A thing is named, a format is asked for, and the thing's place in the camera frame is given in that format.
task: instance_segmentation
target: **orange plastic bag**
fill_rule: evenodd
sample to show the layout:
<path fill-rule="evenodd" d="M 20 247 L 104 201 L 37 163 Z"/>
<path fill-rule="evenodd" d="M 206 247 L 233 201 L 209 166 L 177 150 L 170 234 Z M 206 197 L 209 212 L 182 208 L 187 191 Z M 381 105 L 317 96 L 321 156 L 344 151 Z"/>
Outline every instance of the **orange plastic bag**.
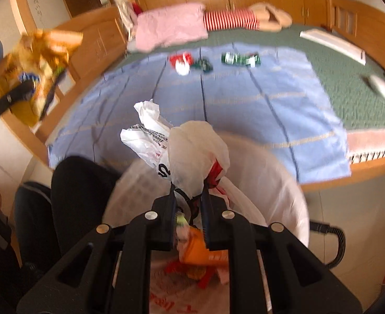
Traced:
<path fill-rule="evenodd" d="M 188 246 L 182 255 L 179 255 L 179 261 L 188 265 L 228 267 L 229 252 L 228 250 L 209 251 L 205 247 L 202 232 L 190 226 Z"/>

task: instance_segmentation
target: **pink pillow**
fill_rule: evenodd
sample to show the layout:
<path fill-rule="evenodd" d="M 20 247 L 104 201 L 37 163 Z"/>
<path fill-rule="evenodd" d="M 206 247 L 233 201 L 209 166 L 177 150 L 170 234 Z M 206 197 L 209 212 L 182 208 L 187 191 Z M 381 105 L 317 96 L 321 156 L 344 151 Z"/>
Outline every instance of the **pink pillow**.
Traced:
<path fill-rule="evenodd" d="M 207 39 L 205 6 L 186 3 L 143 12 L 137 19 L 136 45 L 141 52 Z"/>

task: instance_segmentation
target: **yellow bag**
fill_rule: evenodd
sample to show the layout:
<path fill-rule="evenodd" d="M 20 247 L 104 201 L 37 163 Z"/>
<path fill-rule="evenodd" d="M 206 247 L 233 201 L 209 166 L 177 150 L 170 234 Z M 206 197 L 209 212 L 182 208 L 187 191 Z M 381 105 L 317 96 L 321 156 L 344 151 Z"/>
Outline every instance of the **yellow bag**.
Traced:
<path fill-rule="evenodd" d="M 61 30 L 36 30 L 23 34 L 19 43 L 7 55 L 5 71 L 0 75 L 0 95 L 22 81 L 36 81 L 36 91 L 30 101 L 18 102 L 11 112 L 24 124 L 33 127 L 40 119 L 46 97 L 57 76 L 69 65 L 72 54 L 81 45 L 82 33 Z"/>

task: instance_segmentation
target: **blue blanket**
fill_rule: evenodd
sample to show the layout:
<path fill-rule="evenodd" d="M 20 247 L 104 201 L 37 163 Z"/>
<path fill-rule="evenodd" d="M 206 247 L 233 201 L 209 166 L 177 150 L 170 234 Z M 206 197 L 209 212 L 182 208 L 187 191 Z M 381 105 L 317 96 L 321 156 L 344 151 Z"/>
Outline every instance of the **blue blanket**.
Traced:
<path fill-rule="evenodd" d="M 190 52 L 214 71 L 179 76 L 167 60 L 173 53 L 158 53 L 105 74 L 49 147 L 51 167 L 82 155 L 123 172 L 136 155 L 121 129 L 139 123 L 135 103 L 153 98 L 174 126 L 206 120 L 263 144 L 302 184 L 350 175 L 346 132 L 303 52 L 243 43 Z M 258 52 L 261 66 L 223 65 L 222 52 Z"/>

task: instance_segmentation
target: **person's leg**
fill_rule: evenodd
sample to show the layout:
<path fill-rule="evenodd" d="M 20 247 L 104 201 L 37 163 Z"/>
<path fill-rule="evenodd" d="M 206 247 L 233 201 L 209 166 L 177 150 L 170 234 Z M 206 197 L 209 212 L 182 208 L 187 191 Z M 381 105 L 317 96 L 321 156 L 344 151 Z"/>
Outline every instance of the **person's leg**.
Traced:
<path fill-rule="evenodd" d="M 50 189 L 26 182 L 15 194 L 15 226 L 22 264 L 33 263 L 47 272 L 59 259 L 60 250 L 54 230 Z"/>
<path fill-rule="evenodd" d="M 62 255 L 101 224 L 120 175 L 77 156 L 63 160 L 53 173 L 51 205 Z"/>

